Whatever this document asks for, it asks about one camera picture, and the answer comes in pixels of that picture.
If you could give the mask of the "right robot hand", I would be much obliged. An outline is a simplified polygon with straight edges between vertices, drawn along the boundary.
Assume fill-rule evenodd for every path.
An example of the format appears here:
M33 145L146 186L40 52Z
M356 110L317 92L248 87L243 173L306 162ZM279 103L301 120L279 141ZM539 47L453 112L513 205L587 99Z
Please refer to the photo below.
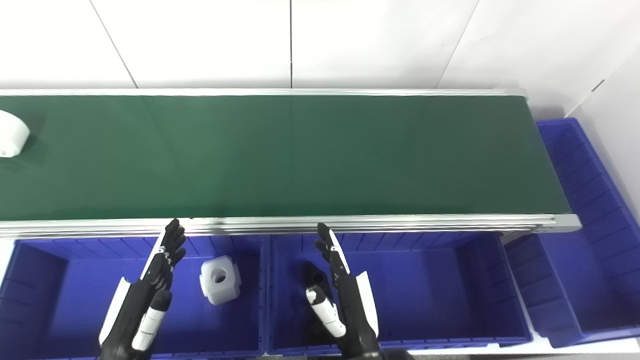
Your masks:
M343 359L381 358L377 310L368 274L352 274L338 237L327 224L318 223L317 234L314 245L329 264L330 278L306 282L307 303L336 341Z

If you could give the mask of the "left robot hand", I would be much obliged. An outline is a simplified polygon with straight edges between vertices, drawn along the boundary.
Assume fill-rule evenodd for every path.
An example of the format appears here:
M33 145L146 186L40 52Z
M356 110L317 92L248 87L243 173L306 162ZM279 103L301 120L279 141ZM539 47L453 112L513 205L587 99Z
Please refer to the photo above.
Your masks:
M174 269L185 257L185 228L174 218L158 236L135 282L122 277L98 335L100 360L149 360L169 311Z

